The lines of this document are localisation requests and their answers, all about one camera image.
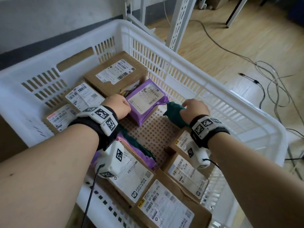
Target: purple plastic mailer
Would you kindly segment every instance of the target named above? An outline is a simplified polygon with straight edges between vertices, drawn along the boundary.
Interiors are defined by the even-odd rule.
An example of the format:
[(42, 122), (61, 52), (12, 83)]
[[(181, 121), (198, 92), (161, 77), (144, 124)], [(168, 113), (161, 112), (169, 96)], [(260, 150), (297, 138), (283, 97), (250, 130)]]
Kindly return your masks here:
[(131, 107), (130, 115), (139, 126), (149, 116), (157, 105), (165, 105), (169, 102), (163, 92), (151, 79), (146, 80), (126, 97)]

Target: hand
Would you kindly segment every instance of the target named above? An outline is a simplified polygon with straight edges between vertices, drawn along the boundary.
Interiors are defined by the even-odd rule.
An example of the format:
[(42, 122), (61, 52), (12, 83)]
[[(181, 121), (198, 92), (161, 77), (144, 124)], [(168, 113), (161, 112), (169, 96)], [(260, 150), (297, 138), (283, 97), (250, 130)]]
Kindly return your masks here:
[(124, 96), (114, 94), (106, 98), (101, 105), (110, 107), (117, 115), (118, 120), (123, 119), (131, 112), (131, 107)]
[(210, 116), (208, 107), (202, 101), (196, 99), (187, 99), (184, 101), (182, 106), (187, 108), (180, 110), (179, 114), (187, 124), (190, 124), (196, 116), (202, 114)]

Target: forearm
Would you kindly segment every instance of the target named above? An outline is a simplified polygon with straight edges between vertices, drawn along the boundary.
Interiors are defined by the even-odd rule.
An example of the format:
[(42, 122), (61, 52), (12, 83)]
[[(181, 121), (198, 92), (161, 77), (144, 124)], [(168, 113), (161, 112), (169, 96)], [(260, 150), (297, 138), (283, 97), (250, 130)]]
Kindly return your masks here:
[(304, 183), (226, 133), (208, 147), (253, 227), (301, 226)]
[(1, 163), (2, 227), (64, 227), (98, 142), (76, 124)]

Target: dark green fabric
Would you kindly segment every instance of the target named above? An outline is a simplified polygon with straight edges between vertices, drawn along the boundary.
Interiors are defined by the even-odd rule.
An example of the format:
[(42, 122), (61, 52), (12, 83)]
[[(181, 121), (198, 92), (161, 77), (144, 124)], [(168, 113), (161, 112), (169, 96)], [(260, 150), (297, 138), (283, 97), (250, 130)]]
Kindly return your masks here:
[(153, 154), (151, 153), (151, 151), (149, 151), (148, 149), (146, 149), (145, 147), (143, 147), (142, 145), (140, 145), (135, 138), (131, 137), (128, 134), (128, 131), (122, 125), (119, 124), (118, 127), (119, 127), (119, 131), (124, 136), (124, 138), (128, 141), (128, 143), (130, 143), (130, 145), (132, 145), (135, 148), (139, 149), (144, 155), (146, 155), (148, 157), (152, 157), (154, 159), (154, 161), (156, 161), (156, 159), (153, 156)]
[(189, 125), (181, 118), (179, 114), (180, 110), (185, 109), (180, 104), (177, 104), (173, 101), (167, 103), (167, 111), (164, 113), (164, 116), (167, 116), (169, 120), (179, 128), (184, 128)]

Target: white wall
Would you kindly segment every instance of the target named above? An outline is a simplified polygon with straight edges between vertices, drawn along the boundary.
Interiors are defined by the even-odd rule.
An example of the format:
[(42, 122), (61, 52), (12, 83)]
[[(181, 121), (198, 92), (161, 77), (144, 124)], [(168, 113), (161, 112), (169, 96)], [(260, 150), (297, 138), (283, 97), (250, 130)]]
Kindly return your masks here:
[[(148, 5), (162, 0), (148, 0)], [(140, 0), (132, 1), (133, 10)], [(5, 0), (0, 2), (0, 53), (118, 15), (123, 0)]]

